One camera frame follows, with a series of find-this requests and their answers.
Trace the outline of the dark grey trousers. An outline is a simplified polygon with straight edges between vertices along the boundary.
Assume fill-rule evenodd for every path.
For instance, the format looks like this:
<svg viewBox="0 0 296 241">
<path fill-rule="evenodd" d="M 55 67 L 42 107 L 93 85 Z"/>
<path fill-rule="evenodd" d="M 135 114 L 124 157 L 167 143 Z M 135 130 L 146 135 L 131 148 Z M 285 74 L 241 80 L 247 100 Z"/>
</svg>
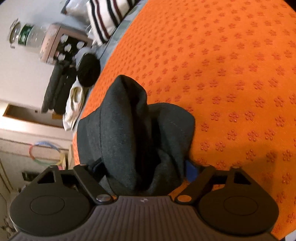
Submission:
<svg viewBox="0 0 296 241">
<path fill-rule="evenodd" d="M 182 184 L 195 119 L 171 103 L 147 103 L 144 88 L 120 75 L 100 106 L 79 121 L 79 160 L 98 174 L 99 164 L 117 195 L 162 196 Z"/>
</svg>

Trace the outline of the stack of dark folded clothes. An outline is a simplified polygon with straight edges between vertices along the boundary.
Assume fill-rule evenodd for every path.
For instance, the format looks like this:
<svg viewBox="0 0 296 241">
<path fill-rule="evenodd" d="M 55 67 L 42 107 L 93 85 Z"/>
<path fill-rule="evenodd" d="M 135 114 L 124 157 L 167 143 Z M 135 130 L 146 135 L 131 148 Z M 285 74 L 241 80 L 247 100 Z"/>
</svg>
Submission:
<svg viewBox="0 0 296 241">
<path fill-rule="evenodd" d="M 66 109 L 70 89 L 76 81 L 77 71 L 68 61 L 57 61 L 50 77 L 41 113 L 53 110 L 56 114 L 63 115 Z"/>
</svg>

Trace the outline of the hula hoop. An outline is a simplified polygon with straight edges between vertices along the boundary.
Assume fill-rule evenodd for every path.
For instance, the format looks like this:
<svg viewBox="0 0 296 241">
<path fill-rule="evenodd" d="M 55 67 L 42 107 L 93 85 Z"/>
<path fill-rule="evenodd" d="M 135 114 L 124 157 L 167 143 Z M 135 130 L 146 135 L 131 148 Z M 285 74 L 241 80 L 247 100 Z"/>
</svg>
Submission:
<svg viewBox="0 0 296 241">
<path fill-rule="evenodd" d="M 65 150 L 47 141 L 39 141 L 30 145 L 29 156 L 41 166 L 56 165 L 63 168 L 66 161 Z"/>
</svg>

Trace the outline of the white quilted garment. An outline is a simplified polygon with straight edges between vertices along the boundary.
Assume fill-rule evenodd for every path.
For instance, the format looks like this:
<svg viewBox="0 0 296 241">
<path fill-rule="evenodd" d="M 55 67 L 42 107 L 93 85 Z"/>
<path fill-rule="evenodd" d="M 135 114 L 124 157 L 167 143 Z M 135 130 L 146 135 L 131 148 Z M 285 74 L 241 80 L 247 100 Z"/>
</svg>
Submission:
<svg viewBox="0 0 296 241">
<path fill-rule="evenodd" d="M 79 118 L 85 99 L 85 87 L 83 87 L 78 78 L 72 85 L 69 97 L 66 102 L 65 113 L 63 114 L 63 127 L 65 131 L 74 129 L 74 125 Z"/>
</svg>

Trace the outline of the orange patterned mat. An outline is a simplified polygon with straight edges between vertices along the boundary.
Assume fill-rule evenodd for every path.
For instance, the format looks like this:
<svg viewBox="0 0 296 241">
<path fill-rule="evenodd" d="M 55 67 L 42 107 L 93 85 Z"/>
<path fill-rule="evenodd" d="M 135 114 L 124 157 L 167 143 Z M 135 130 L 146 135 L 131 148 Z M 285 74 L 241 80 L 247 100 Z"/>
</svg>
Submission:
<svg viewBox="0 0 296 241">
<path fill-rule="evenodd" d="M 276 201 L 278 239 L 295 230 L 295 11 L 284 1 L 148 1 L 119 41 L 86 103 L 116 76 L 148 103 L 196 121 L 190 157 L 241 166 Z"/>
</svg>

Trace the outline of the black rolled garment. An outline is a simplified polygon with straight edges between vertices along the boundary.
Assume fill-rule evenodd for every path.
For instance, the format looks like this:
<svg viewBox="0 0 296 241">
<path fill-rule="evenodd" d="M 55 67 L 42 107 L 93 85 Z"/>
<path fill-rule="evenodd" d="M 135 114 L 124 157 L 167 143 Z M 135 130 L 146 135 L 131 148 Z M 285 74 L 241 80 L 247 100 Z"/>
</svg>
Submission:
<svg viewBox="0 0 296 241">
<path fill-rule="evenodd" d="M 92 87 L 101 73 L 100 60 L 91 53 L 83 55 L 77 68 L 77 78 L 83 87 Z"/>
</svg>

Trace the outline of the grey folded garment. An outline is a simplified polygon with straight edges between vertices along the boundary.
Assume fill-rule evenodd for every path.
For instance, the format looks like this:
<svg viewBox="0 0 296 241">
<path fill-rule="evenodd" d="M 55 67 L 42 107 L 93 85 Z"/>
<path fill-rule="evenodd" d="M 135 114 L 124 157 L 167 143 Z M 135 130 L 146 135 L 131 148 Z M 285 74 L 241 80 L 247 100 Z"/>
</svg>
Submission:
<svg viewBox="0 0 296 241">
<path fill-rule="evenodd" d="M 81 49 L 77 52 L 77 54 L 75 55 L 75 65 L 76 65 L 76 69 L 79 68 L 79 65 L 80 65 L 80 62 L 81 62 L 83 56 L 86 55 L 86 54 L 92 54 L 92 53 L 93 53 L 93 51 L 92 51 L 92 49 L 91 49 L 90 47 L 83 47 L 83 48 L 81 48 Z"/>
</svg>

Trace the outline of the pink water dispenser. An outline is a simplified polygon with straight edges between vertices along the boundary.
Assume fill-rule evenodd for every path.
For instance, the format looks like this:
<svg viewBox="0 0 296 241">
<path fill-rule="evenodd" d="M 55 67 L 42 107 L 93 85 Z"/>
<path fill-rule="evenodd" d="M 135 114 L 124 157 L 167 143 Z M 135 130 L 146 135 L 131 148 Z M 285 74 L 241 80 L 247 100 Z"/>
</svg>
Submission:
<svg viewBox="0 0 296 241">
<path fill-rule="evenodd" d="M 82 30 L 63 25 L 51 24 L 41 45 L 40 60 L 47 64 L 57 61 L 73 61 L 83 47 L 91 47 L 92 40 Z"/>
</svg>

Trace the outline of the water bottle on dispenser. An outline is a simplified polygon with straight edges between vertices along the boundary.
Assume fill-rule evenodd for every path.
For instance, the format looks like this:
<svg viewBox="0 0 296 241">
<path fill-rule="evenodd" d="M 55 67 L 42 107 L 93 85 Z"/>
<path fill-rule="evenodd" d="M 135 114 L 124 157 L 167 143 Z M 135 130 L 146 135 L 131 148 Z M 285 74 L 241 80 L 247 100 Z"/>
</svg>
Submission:
<svg viewBox="0 0 296 241">
<path fill-rule="evenodd" d="M 10 43 L 10 48 L 15 49 L 15 47 L 23 46 L 27 48 L 38 49 L 41 47 L 44 37 L 46 35 L 46 27 L 24 24 L 16 19 L 10 26 L 10 32 L 8 36 L 8 41 Z"/>
</svg>

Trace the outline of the striped folded sweater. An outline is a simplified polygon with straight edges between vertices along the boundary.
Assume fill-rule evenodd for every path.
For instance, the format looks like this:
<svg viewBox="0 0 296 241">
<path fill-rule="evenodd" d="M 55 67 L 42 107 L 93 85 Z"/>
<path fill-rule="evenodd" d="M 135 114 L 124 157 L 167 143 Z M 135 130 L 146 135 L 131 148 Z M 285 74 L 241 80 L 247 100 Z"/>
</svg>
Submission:
<svg viewBox="0 0 296 241">
<path fill-rule="evenodd" d="M 98 46 L 106 44 L 125 16 L 138 1 L 89 0 L 86 3 L 93 40 Z"/>
</svg>

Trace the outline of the white bag with plastic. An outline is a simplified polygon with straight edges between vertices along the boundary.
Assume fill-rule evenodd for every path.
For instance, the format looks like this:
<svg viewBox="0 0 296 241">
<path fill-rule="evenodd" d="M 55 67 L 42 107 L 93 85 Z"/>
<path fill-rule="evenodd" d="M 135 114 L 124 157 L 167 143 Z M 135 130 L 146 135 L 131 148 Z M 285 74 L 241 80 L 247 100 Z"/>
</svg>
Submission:
<svg viewBox="0 0 296 241">
<path fill-rule="evenodd" d="M 88 0 L 67 0 L 61 13 L 70 16 L 88 16 L 86 3 Z"/>
</svg>

